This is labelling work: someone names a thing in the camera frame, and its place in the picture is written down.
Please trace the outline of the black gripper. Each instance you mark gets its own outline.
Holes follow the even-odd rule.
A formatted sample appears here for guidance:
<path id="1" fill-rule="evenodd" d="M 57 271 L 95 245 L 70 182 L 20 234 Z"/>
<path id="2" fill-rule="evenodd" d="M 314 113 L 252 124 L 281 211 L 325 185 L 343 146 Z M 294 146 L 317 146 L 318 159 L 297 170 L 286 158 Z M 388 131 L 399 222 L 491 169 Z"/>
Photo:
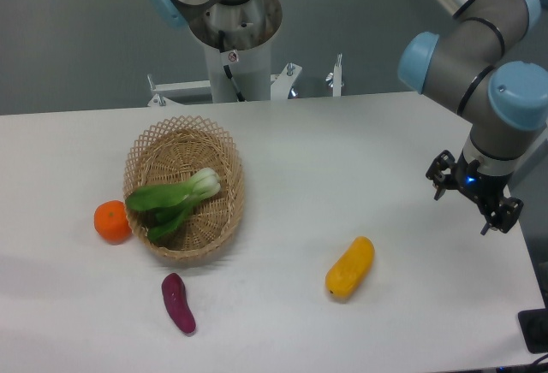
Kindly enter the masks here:
<path id="1" fill-rule="evenodd" d="M 490 176 L 479 171 L 469 174 L 468 165 L 463 154 L 458 162 L 447 150 L 438 154 L 426 171 L 426 178 L 435 188 L 434 199 L 438 201 L 447 190 L 457 189 L 479 206 L 479 212 L 485 218 L 481 234 L 487 234 L 489 230 L 508 233 L 524 206 L 520 199 L 503 195 L 509 175 Z"/>

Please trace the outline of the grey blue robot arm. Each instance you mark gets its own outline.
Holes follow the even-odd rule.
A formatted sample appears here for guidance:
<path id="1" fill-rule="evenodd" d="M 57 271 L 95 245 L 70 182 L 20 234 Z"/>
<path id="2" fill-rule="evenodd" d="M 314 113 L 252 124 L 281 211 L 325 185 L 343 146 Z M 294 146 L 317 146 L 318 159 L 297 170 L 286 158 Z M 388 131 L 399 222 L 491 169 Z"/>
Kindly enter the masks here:
<path id="1" fill-rule="evenodd" d="M 523 203 L 505 187 L 547 128 L 547 73 L 528 62 L 504 62 L 541 14 L 540 0 L 437 0 L 458 23 L 442 37 L 412 39 L 399 79 L 471 124 L 458 156 L 441 152 L 426 171 L 436 194 L 455 190 L 476 204 L 485 230 L 509 232 Z"/>

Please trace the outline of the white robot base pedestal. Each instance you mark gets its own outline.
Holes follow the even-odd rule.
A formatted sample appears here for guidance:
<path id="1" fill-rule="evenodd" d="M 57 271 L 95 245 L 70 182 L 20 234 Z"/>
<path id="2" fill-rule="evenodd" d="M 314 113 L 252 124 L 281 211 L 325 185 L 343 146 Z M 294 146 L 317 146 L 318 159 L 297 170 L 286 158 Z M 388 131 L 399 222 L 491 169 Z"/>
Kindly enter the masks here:
<path id="1" fill-rule="evenodd" d="M 188 27 L 202 46 L 216 103 L 249 102 L 248 78 L 269 91 L 271 44 L 282 24 L 279 0 L 151 0 L 171 27 Z"/>

